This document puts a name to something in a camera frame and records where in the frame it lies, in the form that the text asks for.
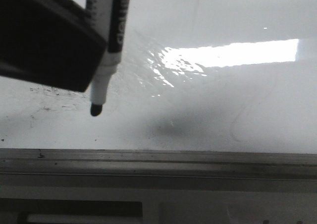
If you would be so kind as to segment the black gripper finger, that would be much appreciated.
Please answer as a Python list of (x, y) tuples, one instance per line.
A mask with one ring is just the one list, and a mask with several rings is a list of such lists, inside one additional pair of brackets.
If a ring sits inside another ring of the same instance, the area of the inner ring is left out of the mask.
[(0, 74), (83, 92), (105, 41), (73, 0), (0, 0)]

